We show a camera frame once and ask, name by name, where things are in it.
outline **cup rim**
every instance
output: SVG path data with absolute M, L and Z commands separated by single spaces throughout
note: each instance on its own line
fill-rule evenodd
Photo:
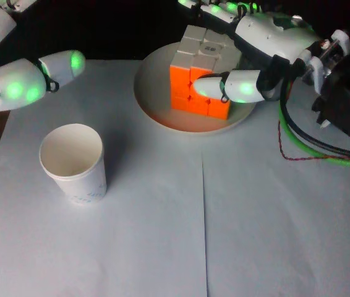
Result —
M 100 153 L 100 156 L 96 159 L 96 162 L 94 162 L 94 164 L 89 167 L 89 169 L 87 169 L 86 171 L 83 171 L 81 173 L 78 173 L 78 174 L 75 174 L 75 175 L 70 175 L 70 176 L 60 176 L 60 175 L 56 175 L 56 174 L 53 174 L 51 173 L 50 171 L 48 171 L 48 169 L 44 166 L 42 160 L 41 160 L 41 148 L 43 146 L 43 143 L 45 142 L 45 140 L 54 132 L 56 131 L 57 129 L 60 129 L 62 127 L 66 127 L 66 126 L 85 126 L 89 129 L 91 129 L 92 131 L 94 131 L 98 137 L 100 138 L 101 140 L 101 153 Z M 55 128 L 54 130 L 52 130 L 49 134 L 47 134 L 45 136 L 45 138 L 41 141 L 41 144 L 40 144 L 40 147 L 39 147 L 39 162 L 40 162 L 40 165 L 43 167 L 44 171 L 46 172 L 46 174 L 48 176 L 50 176 L 51 178 L 53 179 L 56 179 L 58 181 L 73 181 L 75 179 L 80 179 L 80 178 L 83 178 L 84 176 L 86 176 L 87 174 L 89 174 L 91 171 L 94 170 L 94 168 L 96 168 L 96 166 L 99 164 L 99 162 L 103 159 L 103 154 L 104 154 L 104 146 L 103 146 L 103 141 L 102 141 L 102 138 L 101 136 L 99 135 L 98 132 L 96 132 L 96 130 L 94 130 L 93 128 L 91 128 L 90 126 L 87 126 L 87 125 L 84 125 L 84 124 L 79 124 L 79 123 L 73 123 L 73 124 L 66 124 L 66 125 L 62 125 L 62 126 L 59 126 L 57 128 Z

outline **table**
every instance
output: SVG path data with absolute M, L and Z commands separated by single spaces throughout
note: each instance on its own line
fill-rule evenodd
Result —
M 89 61 L 74 83 L 11 112 L 0 296 L 350 296 L 350 168 L 282 159 L 277 103 L 222 134 L 170 132 L 133 98 L 139 64 Z M 295 84 L 291 116 L 350 149 L 314 124 L 314 96 Z M 44 136 L 74 122 L 106 146 L 108 193 L 87 208 L 66 201 L 38 162 Z

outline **orange cube face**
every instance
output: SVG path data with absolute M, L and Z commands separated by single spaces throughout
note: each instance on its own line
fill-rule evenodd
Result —
M 189 101 L 189 111 L 191 113 L 208 116 L 208 99 L 191 97 Z
M 218 119 L 227 119 L 230 109 L 230 100 L 222 103 L 220 100 L 211 99 L 208 107 L 208 115 Z
M 205 28 L 187 26 L 169 68 L 171 108 L 227 119 L 230 102 L 197 93 L 192 83 L 203 75 L 236 68 L 241 52 L 226 35 Z

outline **rubik's cube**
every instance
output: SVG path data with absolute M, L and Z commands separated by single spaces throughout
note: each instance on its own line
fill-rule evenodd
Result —
M 239 65 L 241 52 L 227 35 L 196 26 L 187 26 L 169 69 L 171 108 L 227 119 L 230 101 L 208 98 L 192 84 L 205 74 L 231 71 Z

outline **paper cup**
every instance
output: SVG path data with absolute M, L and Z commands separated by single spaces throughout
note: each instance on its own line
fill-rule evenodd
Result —
M 78 204 L 91 204 L 106 192 L 104 147 L 99 134 L 81 124 L 51 131 L 40 145 L 39 159 L 48 176 Z

